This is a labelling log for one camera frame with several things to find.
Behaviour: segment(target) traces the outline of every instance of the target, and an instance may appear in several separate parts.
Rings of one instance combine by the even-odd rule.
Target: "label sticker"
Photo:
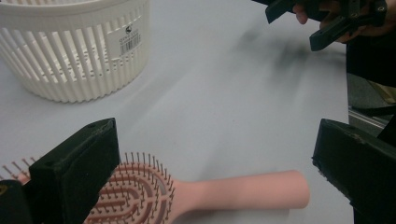
[[[108,56],[111,60],[119,59],[140,45],[139,21],[131,22],[129,25],[108,33]]]

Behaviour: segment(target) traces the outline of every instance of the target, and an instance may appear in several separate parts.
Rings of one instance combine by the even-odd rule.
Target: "finger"
[[[333,0],[321,1],[319,4],[319,11],[330,11],[333,13],[339,13],[340,4],[338,1],[333,1]]]
[[[346,43],[348,41],[350,41],[351,39],[355,38],[358,35],[361,35],[361,32],[364,31],[366,29],[366,26],[361,26],[358,28],[357,31],[355,31],[353,34],[350,33],[346,33],[342,36],[340,36],[336,42],[340,42],[340,43]]]
[[[361,32],[361,35],[366,36],[379,36],[385,35],[396,29],[396,21],[387,21],[384,25],[380,27],[368,26]]]
[[[396,15],[387,15],[388,21],[396,21]]]
[[[305,13],[304,6],[300,4],[296,4],[292,11],[296,14],[297,21],[304,25],[308,21],[308,16]]]
[[[339,15],[337,13],[329,12],[329,14],[323,19],[323,21],[320,23],[319,28],[322,29],[326,26],[328,26],[332,21],[334,21],[335,18],[337,18]]]
[[[292,10],[294,13],[299,13],[299,12],[304,12],[305,8],[304,8],[304,5],[302,5],[302,4],[296,4],[296,5],[294,5]]]

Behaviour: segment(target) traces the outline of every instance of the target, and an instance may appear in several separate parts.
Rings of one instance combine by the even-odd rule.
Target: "hand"
[[[388,5],[387,16],[384,25],[380,27],[374,27],[372,25],[362,26],[350,35],[346,33],[342,35],[337,42],[345,43],[358,35],[367,35],[367,36],[378,36],[385,35],[396,29],[396,0],[386,0]],[[328,11],[328,16],[320,23],[320,29],[327,26],[331,21],[333,21],[340,13],[340,6],[338,1],[333,0],[325,0],[320,3],[319,6],[320,11]],[[293,12],[296,14],[297,21],[300,24],[306,24],[308,21],[308,16],[305,13],[304,6],[297,4],[293,7]],[[361,9],[361,15],[368,14],[369,12],[369,4],[364,6]]]

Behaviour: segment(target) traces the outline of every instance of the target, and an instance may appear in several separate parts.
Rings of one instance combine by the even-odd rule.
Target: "pink hairbrush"
[[[85,223],[172,223],[193,210],[291,209],[308,202],[309,187],[297,171],[183,182],[154,156],[125,153]]]

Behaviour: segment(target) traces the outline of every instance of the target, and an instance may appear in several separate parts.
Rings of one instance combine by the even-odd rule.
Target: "hairbrush bristle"
[[[85,223],[168,223],[174,194],[171,176],[154,156],[125,153]]]
[[[3,170],[5,171],[3,174],[5,175],[0,175],[0,180],[11,178],[20,180],[23,184],[28,182],[30,180],[30,175],[28,172],[30,165],[31,164],[26,159],[22,159],[19,163],[13,161],[9,166],[3,165]]]

